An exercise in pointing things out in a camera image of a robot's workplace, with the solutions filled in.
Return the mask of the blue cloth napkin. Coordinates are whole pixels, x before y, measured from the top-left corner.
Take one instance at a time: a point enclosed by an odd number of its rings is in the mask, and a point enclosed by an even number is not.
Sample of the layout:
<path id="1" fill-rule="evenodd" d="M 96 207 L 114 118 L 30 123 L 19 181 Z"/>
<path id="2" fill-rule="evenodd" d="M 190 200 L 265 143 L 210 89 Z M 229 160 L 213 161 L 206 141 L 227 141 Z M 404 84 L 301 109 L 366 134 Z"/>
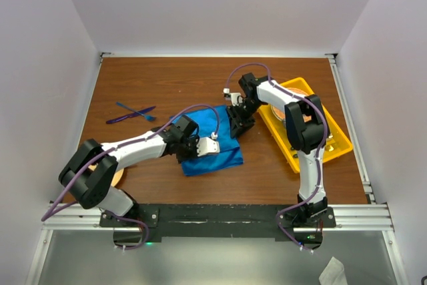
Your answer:
<path id="1" fill-rule="evenodd" d="M 218 170 L 240 166 L 244 162 L 238 140 L 230 136 L 230 123 L 226 112 L 226 106 L 218 105 L 215 106 L 215 109 L 220 117 L 217 139 L 220 145 L 220 152 L 218 154 L 182 162 L 181 167 L 186 176 L 208 174 Z M 211 109 L 199 109 L 187 112 L 186 115 L 199 125 L 199 137 L 210 136 L 216 128 L 217 119 Z"/>

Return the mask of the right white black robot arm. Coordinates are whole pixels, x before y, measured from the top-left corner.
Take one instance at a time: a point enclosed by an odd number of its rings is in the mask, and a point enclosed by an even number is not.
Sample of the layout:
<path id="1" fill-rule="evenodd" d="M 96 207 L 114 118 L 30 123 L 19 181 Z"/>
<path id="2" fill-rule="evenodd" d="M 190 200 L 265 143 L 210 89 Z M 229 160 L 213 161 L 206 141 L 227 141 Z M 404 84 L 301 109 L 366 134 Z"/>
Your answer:
<path id="1" fill-rule="evenodd" d="M 243 95 L 232 93 L 229 83 L 223 89 L 224 97 L 231 101 L 226 108 L 231 137 L 237 138 L 254 126 L 254 114 L 262 105 L 272 105 L 284 112 L 287 139 L 297 151 L 300 165 L 298 203 L 284 211 L 294 214 L 295 222 L 313 226 L 328 208 L 323 156 L 330 131 L 320 98 L 298 95 L 271 77 L 256 78 L 253 73 L 243 75 L 239 85 Z"/>

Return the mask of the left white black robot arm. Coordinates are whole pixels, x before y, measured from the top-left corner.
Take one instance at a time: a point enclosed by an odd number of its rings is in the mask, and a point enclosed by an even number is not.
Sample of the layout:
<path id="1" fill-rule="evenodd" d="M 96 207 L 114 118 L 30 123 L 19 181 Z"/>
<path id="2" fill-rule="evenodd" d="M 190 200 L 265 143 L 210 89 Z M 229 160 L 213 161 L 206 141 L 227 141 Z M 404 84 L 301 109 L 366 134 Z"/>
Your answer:
<path id="1" fill-rule="evenodd" d="M 138 203 L 123 190 L 111 185 L 114 175 L 145 160 L 175 155 L 182 163 L 206 155 L 209 138 L 200 137 L 198 125 L 183 115 L 146 133 L 100 144 L 84 141 L 59 174 L 64 191 L 84 209 L 99 208 L 122 226 L 140 221 Z"/>

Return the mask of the orange woven coaster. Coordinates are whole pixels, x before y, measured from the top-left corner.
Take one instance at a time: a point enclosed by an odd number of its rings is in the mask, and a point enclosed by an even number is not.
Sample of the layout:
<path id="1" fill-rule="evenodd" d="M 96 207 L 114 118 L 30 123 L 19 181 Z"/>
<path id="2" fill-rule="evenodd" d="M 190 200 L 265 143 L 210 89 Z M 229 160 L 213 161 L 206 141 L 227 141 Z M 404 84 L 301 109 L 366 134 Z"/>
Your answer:
<path id="1" fill-rule="evenodd" d="M 295 87 L 289 87 L 288 90 L 290 90 L 291 92 L 293 92 L 293 93 L 295 93 L 297 95 L 302 95 L 302 96 L 307 96 L 308 95 L 305 91 L 303 91 L 301 89 L 298 89 L 298 88 L 295 88 Z M 278 108 L 276 108 L 276 107 L 274 107 L 272 105 L 270 107 L 271 107 L 271 111 L 272 111 L 273 115 L 278 120 L 280 120 L 282 122 L 286 121 L 286 115 L 285 115 L 285 113 L 283 111 L 281 111 L 280 109 L 278 109 Z M 310 115 L 305 115 L 304 114 L 303 115 L 303 119 L 304 119 L 305 122 L 308 122 L 308 121 L 310 121 L 312 119 L 312 117 Z"/>

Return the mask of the purple plastic knife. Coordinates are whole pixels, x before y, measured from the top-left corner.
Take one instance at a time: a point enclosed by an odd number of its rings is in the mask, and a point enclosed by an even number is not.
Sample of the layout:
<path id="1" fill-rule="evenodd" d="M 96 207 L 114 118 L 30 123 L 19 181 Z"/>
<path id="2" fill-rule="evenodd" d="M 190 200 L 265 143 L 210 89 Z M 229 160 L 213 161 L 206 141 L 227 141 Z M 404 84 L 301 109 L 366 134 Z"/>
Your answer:
<path id="1" fill-rule="evenodd" d="M 156 108 L 156 106 L 154 105 L 154 106 L 150 106 L 150 107 L 141 109 L 140 111 L 143 112 L 143 113 L 146 112 L 149 115 L 149 112 L 153 111 L 155 108 Z M 141 116 L 141 115 L 138 115 L 138 114 L 132 112 L 132 113 L 129 113 L 129 114 L 117 117 L 117 118 L 109 119 L 105 123 L 110 125 L 110 124 L 118 123 L 118 122 L 121 122 L 121 121 L 124 121 L 124 120 L 127 120 L 127 119 L 139 117 L 139 116 Z"/>

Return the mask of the tan round plate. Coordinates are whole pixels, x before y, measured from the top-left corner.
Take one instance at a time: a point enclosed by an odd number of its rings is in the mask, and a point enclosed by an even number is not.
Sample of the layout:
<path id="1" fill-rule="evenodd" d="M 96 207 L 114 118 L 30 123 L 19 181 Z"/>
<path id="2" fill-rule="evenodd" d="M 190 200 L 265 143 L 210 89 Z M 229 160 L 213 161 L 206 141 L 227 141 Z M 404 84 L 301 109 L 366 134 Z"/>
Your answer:
<path id="1" fill-rule="evenodd" d="M 93 172 L 89 176 L 90 179 L 94 178 L 94 186 L 105 187 L 107 182 L 111 187 L 116 187 L 124 175 L 124 169 L 116 170 L 115 165 L 111 164 L 93 164 L 88 167 Z"/>

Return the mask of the gold spoon in tray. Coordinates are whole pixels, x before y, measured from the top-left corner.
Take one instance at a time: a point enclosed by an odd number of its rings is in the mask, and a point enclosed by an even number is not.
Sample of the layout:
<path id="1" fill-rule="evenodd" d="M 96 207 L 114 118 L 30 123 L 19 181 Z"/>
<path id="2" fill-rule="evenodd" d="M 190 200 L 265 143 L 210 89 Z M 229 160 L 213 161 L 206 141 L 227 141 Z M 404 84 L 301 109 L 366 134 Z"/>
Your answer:
<path id="1" fill-rule="evenodd" d="M 332 152 L 334 151 L 334 144 L 336 143 L 333 134 L 331 133 L 326 140 L 326 151 Z"/>

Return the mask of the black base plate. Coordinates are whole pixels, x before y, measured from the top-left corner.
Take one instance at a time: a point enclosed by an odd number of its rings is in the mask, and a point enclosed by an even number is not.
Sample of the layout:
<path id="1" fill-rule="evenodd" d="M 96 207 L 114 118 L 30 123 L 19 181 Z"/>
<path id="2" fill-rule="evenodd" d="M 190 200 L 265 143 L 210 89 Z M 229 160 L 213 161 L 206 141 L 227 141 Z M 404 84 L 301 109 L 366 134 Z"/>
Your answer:
<path id="1" fill-rule="evenodd" d="M 140 204 L 129 221 L 101 214 L 99 225 L 113 228 L 116 244 L 136 245 L 146 239 L 165 238 L 270 238 L 277 242 L 297 240 L 316 249 L 323 231 L 335 228 L 332 208 L 303 218 L 302 211 L 281 213 L 281 205 Z"/>

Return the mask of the aluminium right rail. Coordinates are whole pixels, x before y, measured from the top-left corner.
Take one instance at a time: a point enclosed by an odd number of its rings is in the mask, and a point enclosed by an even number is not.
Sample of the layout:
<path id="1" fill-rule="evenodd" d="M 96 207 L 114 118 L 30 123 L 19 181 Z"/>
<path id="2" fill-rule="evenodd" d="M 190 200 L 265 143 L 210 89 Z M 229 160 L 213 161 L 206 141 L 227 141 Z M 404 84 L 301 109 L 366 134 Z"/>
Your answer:
<path id="1" fill-rule="evenodd" d="M 369 179 L 366 166 L 364 163 L 364 158 L 360 149 L 360 144 L 356 135 L 356 130 L 354 127 L 354 122 L 350 113 L 350 109 L 348 106 L 348 101 L 346 99 L 346 94 L 344 92 L 344 87 L 342 85 L 340 72 L 338 70 L 338 64 L 336 62 L 337 54 L 326 54 L 326 58 L 329 61 L 331 72 L 334 78 L 334 82 L 336 84 L 336 89 L 338 92 L 338 96 L 340 99 L 340 103 L 342 105 L 342 110 L 344 113 L 344 118 L 346 120 L 346 125 L 350 134 L 350 139 L 353 144 L 354 155 L 356 158 L 356 163 L 358 166 L 358 170 L 360 173 L 362 185 L 364 188 L 364 193 L 366 195 L 367 201 L 369 204 L 376 204 L 376 197 L 374 195 L 374 191 L 372 189 L 372 184 Z"/>

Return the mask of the aluminium rail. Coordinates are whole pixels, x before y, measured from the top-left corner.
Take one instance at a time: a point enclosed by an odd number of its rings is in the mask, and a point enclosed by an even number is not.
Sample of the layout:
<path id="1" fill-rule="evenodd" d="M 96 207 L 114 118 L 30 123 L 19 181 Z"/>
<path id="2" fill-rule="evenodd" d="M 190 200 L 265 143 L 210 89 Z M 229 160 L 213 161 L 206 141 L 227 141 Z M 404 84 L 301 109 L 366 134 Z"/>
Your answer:
<path id="1" fill-rule="evenodd" d="M 372 189 L 372 184 L 369 179 L 366 166 L 364 163 L 364 158 L 360 149 L 360 144 L 356 135 L 356 130 L 354 127 L 354 122 L 350 113 L 350 109 L 348 106 L 348 101 L 346 99 L 346 94 L 344 92 L 344 87 L 342 85 L 340 72 L 338 70 L 338 64 L 336 62 L 337 54 L 326 54 L 326 58 L 329 61 L 331 72 L 334 78 L 334 82 L 336 84 L 336 89 L 338 92 L 338 96 L 340 99 L 340 103 L 342 105 L 342 110 L 344 113 L 344 118 L 346 120 L 346 125 L 350 134 L 350 139 L 353 144 L 354 155 L 356 158 L 356 163 L 358 166 L 358 170 L 360 173 L 362 185 L 364 188 L 364 193 L 366 195 L 367 201 L 369 204 L 376 204 L 376 197 L 374 195 L 374 191 Z"/>
<path id="2" fill-rule="evenodd" d="M 386 204 L 333 205 L 333 213 L 322 219 L 327 230 L 393 231 L 394 225 Z M 45 229 L 84 230 L 100 228 L 101 210 L 84 210 L 75 204 L 47 219 Z"/>

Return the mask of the aluminium front rail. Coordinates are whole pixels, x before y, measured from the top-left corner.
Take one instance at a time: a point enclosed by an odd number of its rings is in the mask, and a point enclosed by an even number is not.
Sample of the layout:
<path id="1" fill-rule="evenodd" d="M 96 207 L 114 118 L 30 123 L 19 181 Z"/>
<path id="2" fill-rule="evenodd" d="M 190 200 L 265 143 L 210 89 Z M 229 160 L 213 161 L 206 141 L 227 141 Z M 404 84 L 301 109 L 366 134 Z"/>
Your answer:
<path id="1" fill-rule="evenodd" d="M 327 230 L 393 231 L 394 225 L 386 204 L 333 205 L 333 213 L 322 219 Z M 100 228 L 101 210 L 84 210 L 75 204 L 47 219 L 45 229 L 84 230 Z"/>

